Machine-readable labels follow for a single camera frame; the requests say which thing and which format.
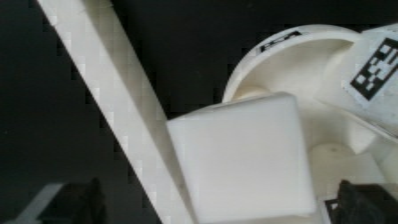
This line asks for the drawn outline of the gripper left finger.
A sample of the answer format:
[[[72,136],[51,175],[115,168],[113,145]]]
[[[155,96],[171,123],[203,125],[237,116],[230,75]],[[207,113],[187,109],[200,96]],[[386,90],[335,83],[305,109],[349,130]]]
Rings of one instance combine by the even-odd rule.
[[[100,180],[49,184],[15,218],[15,224],[109,224]]]

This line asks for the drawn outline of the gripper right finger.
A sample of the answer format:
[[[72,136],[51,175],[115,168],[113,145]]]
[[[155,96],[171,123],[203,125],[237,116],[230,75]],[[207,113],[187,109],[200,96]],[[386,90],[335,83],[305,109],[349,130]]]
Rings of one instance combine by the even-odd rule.
[[[398,200],[379,184],[342,181],[333,224],[398,224]]]

